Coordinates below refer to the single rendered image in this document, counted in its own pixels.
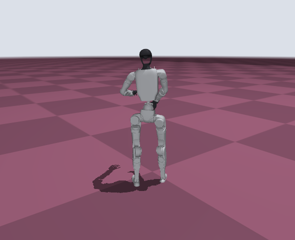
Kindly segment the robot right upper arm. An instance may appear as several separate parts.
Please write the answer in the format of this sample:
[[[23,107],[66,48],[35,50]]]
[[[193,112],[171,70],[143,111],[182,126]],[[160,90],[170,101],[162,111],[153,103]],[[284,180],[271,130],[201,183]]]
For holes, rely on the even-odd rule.
[[[160,78],[160,84],[161,88],[159,89],[159,92],[164,95],[168,92],[168,81],[167,81],[167,75],[164,69],[157,69],[157,75]]]

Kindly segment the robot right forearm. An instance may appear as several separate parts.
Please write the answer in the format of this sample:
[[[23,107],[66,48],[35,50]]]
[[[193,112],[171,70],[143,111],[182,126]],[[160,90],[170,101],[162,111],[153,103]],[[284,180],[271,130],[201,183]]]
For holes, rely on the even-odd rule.
[[[165,93],[166,94],[166,93]],[[165,96],[165,94],[161,94],[160,91],[157,94],[156,100],[154,100],[155,102],[158,102],[162,97]]]

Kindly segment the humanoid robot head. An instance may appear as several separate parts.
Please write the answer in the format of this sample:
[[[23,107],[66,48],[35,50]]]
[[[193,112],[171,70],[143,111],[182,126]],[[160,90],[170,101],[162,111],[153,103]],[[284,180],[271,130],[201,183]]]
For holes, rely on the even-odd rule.
[[[150,64],[152,62],[152,53],[149,49],[142,49],[139,53],[139,57],[140,57],[140,60],[143,64],[143,67],[141,70],[149,70],[151,69],[150,68]],[[147,59],[147,58],[150,58],[150,62],[149,63],[143,63],[143,60],[142,59]]]

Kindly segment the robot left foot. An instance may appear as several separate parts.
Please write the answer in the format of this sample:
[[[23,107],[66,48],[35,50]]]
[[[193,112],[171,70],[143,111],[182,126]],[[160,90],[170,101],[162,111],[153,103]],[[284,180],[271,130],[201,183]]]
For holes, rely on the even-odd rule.
[[[135,182],[135,175],[132,176],[132,182],[133,182],[135,187],[140,186],[140,179],[136,180],[136,182]]]

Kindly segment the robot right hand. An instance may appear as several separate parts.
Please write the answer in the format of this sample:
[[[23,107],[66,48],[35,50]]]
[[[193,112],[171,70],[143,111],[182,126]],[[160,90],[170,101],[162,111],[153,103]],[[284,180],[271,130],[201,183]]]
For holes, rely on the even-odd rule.
[[[160,101],[160,100],[159,100],[159,101]],[[158,102],[159,102],[159,101],[158,101]],[[155,110],[155,108],[157,107],[157,103],[158,103],[158,102],[156,102],[156,101],[154,101],[154,100],[151,102],[151,103],[153,103],[153,108],[154,108],[154,110]]]

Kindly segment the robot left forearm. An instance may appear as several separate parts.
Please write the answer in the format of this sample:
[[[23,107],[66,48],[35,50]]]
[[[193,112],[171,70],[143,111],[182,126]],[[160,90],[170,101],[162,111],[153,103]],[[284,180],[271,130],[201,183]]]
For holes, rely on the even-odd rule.
[[[127,89],[127,90],[128,90],[128,89]],[[133,90],[128,90],[128,94],[127,94],[126,96],[130,96],[130,97],[134,96],[134,95],[133,95]]]

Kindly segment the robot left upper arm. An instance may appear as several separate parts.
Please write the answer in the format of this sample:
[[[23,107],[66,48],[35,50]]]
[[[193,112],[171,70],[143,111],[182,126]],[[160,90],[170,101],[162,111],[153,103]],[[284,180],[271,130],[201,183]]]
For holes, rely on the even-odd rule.
[[[135,71],[134,72],[131,72],[125,79],[123,85],[122,85],[122,88],[120,90],[120,93],[123,95],[123,96],[126,96],[129,91],[127,90],[130,85],[132,84],[132,81],[135,80]]]

